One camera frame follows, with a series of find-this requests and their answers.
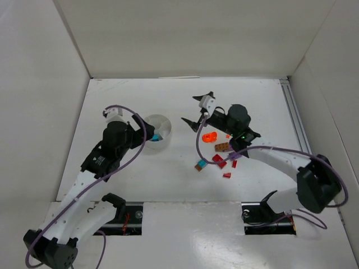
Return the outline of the long teal lego brick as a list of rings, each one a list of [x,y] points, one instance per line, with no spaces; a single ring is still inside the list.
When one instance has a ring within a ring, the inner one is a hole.
[[[152,141],[159,141],[159,136],[157,134],[155,134],[152,139]]]

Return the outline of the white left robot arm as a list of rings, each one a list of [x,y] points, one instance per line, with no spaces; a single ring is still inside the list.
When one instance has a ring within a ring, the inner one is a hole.
[[[120,162],[126,152],[137,147],[142,149],[154,135],[154,126],[136,114],[132,117],[140,129],[134,130],[129,122],[118,117],[110,121],[102,140],[86,157],[74,184],[50,220],[26,232],[23,240],[28,268],[32,268],[30,257],[50,268],[70,268],[80,246],[104,224],[124,215],[126,201],[113,193],[105,194],[94,209],[89,207],[102,193],[109,177],[123,169]]]

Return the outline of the orange figure-eight lego piece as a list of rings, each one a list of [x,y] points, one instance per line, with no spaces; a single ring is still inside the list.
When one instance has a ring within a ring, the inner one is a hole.
[[[213,143],[216,142],[218,138],[217,132],[210,132],[202,135],[202,141],[205,143]]]

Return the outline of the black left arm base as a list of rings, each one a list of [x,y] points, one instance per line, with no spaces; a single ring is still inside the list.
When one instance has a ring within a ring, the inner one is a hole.
[[[109,202],[116,209],[116,213],[113,219],[99,228],[99,231],[105,235],[142,235],[143,202],[126,202],[113,193],[106,194],[100,201]]]

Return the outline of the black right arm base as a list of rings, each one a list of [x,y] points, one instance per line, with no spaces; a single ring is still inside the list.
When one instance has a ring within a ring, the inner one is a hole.
[[[241,204],[245,235],[296,235],[292,217],[284,212],[275,213],[268,205],[276,192],[270,192],[259,202]]]

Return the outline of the teal 2x2 lego brick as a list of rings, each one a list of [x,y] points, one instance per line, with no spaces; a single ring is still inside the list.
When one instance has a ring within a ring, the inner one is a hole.
[[[197,164],[200,168],[204,168],[207,166],[208,163],[205,162],[204,160],[200,160]]]

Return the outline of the brown 2x4 lego plate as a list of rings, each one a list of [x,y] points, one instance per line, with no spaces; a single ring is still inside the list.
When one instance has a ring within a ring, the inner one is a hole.
[[[216,144],[214,148],[216,152],[226,152],[231,149],[228,142]]]

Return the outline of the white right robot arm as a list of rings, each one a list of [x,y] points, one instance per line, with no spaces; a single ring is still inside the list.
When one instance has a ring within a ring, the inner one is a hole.
[[[342,203],[347,203],[347,187],[327,157],[273,146],[250,128],[251,117],[243,105],[233,104],[224,110],[217,106],[213,92],[194,96],[194,99],[199,101],[201,116],[197,122],[188,119],[184,122],[197,135],[204,127],[211,126],[231,136],[226,159],[214,157],[207,160],[202,157],[204,162],[221,165],[228,160],[246,157],[271,166],[296,184],[285,191],[274,190],[259,202],[243,203],[242,219],[245,223],[262,228],[292,217],[293,211],[315,217],[325,208],[331,208],[331,201],[340,192],[344,192]]]

